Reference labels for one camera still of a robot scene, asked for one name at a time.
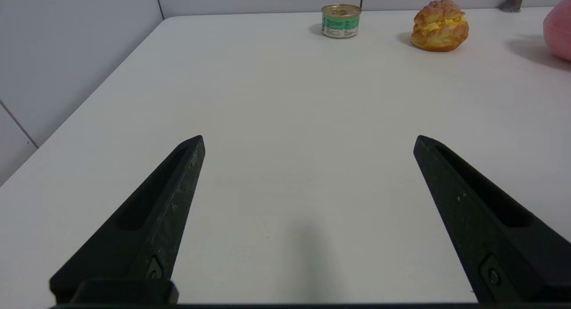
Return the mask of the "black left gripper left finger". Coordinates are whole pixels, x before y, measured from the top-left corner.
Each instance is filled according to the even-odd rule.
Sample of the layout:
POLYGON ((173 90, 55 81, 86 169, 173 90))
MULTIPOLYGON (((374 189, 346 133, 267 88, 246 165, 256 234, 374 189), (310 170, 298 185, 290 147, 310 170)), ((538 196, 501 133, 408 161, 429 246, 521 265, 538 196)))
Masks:
POLYGON ((51 277, 58 305, 173 305, 171 281, 205 157, 180 143, 51 277))

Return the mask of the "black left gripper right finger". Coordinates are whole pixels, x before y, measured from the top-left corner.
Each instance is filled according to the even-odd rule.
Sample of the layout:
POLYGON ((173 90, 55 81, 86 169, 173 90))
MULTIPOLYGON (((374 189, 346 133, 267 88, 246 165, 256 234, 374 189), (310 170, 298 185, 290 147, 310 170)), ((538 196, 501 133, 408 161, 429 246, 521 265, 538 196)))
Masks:
POLYGON ((570 303, 569 241, 443 143, 414 157, 479 303, 570 303))

